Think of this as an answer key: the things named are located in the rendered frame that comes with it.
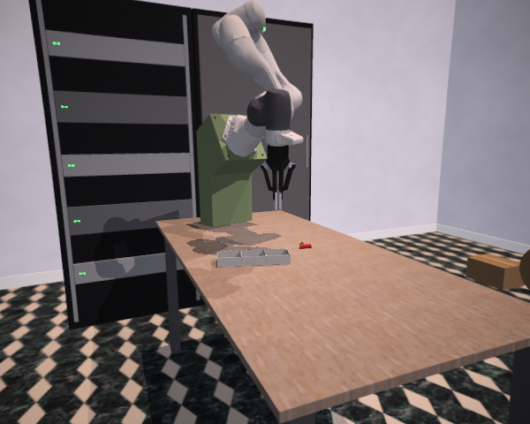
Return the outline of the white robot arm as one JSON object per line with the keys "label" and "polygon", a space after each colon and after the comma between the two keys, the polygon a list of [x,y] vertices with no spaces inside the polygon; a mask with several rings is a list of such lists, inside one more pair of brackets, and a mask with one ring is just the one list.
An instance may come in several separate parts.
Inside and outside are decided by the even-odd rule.
{"label": "white robot arm", "polygon": [[235,155],[242,157],[255,152],[264,135],[266,143],[274,147],[303,142],[303,137],[292,132],[290,126],[294,111],[302,103],[302,94],[280,72],[260,34],[265,23],[263,8],[255,0],[249,0],[212,26],[212,35],[231,67],[252,76],[265,89],[248,104],[247,117],[228,116],[222,139]]}

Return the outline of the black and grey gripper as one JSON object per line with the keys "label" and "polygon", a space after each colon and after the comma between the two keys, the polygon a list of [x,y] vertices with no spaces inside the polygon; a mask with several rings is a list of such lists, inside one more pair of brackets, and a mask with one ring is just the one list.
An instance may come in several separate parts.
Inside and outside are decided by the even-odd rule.
{"label": "black and grey gripper", "polygon": [[[274,157],[274,156],[284,156],[284,157]],[[289,164],[289,165],[288,165]],[[271,187],[269,181],[269,175],[267,172],[267,165],[272,169],[272,181],[274,174],[273,187]],[[286,179],[284,182],[284,169],[289,167]],[[277,209],[277,191],[276,191],[276,172],[279,170],[279,191],[278,191],[278,208],[282,209],[282,199],[283,191],[288,190],[290,180],[292,177],[292,171],[295,169],[296,165],[290,162],[289,159],[289,146],[282,147],[273,147],[268,145],[268,157],[264,164],[261,164],[261,169],[263,170],[268,189],[273,192],[274,208]],[[280,188],[281,187],[281,188]],[[275,207],[276,202],[276,207]]]}

